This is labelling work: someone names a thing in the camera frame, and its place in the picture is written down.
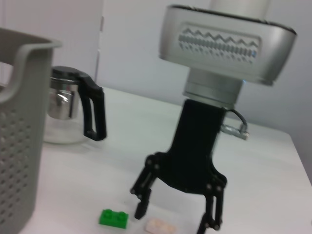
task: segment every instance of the glass teapot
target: glass teapot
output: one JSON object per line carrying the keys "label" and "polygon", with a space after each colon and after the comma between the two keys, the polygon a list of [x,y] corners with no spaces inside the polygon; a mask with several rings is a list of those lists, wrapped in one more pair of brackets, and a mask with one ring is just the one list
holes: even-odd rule
{"label": "glass teapot", "polygon": [[71,144],[88,139],[100,141],[106,136],[103,89],[82,71],[64,66],[53,67],[44,141]]}

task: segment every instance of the ventilation grille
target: ventilation grille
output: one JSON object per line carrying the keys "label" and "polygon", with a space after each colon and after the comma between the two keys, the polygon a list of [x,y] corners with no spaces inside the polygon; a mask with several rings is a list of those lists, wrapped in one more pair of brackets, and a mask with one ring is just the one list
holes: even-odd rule
{"label": "ventilation grille", "polygon": [[259,40],[212,29],[188,26],[178,35],[180,49],[210,59],[253,64],[258,56]]}
{"label": "ventilation grille", "polygon": [[0,229],[26,197],[30,132],[31,127],[16,110],[0,113]]}

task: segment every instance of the basket hole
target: basket hole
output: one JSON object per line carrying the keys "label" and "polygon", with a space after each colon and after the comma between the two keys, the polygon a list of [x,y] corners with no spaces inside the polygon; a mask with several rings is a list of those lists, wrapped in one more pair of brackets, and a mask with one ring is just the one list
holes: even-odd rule
{"label": "basket hole", "polygon": [[2,120],[6,120],[6,113],[2,112],[1,113],[1,118],[2,118]]}

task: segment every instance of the table surface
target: table surface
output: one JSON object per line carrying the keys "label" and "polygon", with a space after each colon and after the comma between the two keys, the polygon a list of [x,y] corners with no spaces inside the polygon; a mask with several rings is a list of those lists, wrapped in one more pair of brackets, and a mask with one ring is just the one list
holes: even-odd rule
{"label": "table surface", "polygon": [[[152,217],[176,225],[177,234],[195,234],[204,196],[158,179],[146,216],[135,220],[139,200],[129,192],[145,157],[168,150],[181,107],[111,89],[105,96],[106,140],[44,144],[36,209],[21,234],[144,234]],[[249,132],[248,141],[221,134],[215,149],[214,164],[228,178],[219,233],[311,234],[312,187],[291,137],[252,124]],[[98,225],[107,208],[129,213],[127,230]]]}

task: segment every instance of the zigzag pattern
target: zigzag pattern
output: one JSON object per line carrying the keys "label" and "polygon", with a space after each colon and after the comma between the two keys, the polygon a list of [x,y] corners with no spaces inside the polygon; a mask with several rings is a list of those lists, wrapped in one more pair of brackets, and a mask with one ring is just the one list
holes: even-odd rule
{"label": "zigzag pattern", "polygon": [[180,42],[180,47],[183,49],[184,46],[181,42],[186,42],[188,44],[193,44],[193,45],[198,45],[198,46],[204,46],[210,49],[216,49],[224,52],[229,52],[229,53],[234,53],[238,55],[243,55],[243,56],[248,56],[248,57],[256,57],[257,51],[256,50],[251,50],[243,47],[239,47],[236,45],[229,45],[229,44],[224,44],[224,43],[217,43],[214,41],[209,41],[209,40],[204,40],[204,39],[198,39],[194,37],[189,37],[189,36],[179,36],[179,42]]}
{"label": "zigzag pattern", "polygon": [[239,44],[244,44],[245,46],[247,47],[251,47],[251,46],[255,46],[255,47],[258,47],[258,45],[252,41],[250,43],[246,43],[243,39],[240,39],[238,41],[235,41],[233,38],[231,37],[228,37],[226,39],[224,39],[221,35],[217,35],[217,36],[213,36],[211,33],[207,32],[206,34],[202,34],[202,32],[200,32],[199,30],[197,30],[196,32],[192,32],[191,29],[187,28],[183,31],[183,34],[187,34],[187,33],[190,33],[192,34],[193,36],[197,36],[197,35],[200,35],[202,36],[203,38],[211,38],[213,40],[218,40],[218,39],[221,39],[222,41],[224,41],[224,43],[228,43],[228,42],[233,42],[234,44],[236,45],[239,45]]}

